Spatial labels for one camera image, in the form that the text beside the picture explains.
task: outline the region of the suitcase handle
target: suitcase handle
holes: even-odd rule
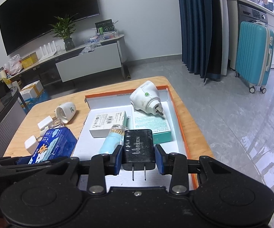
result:
[[[265,23],[263,23],[263,22],[261,22],[261,21],[258,21],[258,20],[254,21],[253,23],[254,23],[254,24],[261,25],[261,26],[266,26]]]
[[[267,64],[266,64],[266,71],[269,70],[269,67],[270,67],[270,63],[271,63],[271,57],[272,57],[272,49],[269,49],[269,57],[268,57],[268,61],[267,61]]]

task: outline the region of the television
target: television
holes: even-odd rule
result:
[[[7,55],[48,33],[54,16],[77,21],[99,14],[97,0],[6,0],[0,6],[0,30]]]

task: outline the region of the potted plant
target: potted plant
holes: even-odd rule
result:
[[[72,21],[73,16],[66,15],[64,18],[54,16],[59,20],[55,25],[51,25],[53,28],[51,31],[54,33],[54,38],[62,38],[65,43],[65,50],[71,50],[75,47],[71,34],[75,31],[75,24]]]

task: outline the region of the tiled floor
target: tiled floor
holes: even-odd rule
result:
[[[180,60],[144,63],[129,68],[132,79],[165,76],[200,127],[215,158],[266,184],[274,191],[274,69],[267,92],[249,93],[241,79],[228,76],[220,82],[190,74]],[[78,80],[76,87],[49,90],[52,97],[121,82],[118,70]],[[271,227],[274,228],[274,215]]]

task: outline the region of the blue curtain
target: blue curtain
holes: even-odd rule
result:
[[[179,0],[179,8],[182,62],[190,73],[204,78],[204,82],[206,78],[219,80],[222,65],[222,18],[219,0]]]

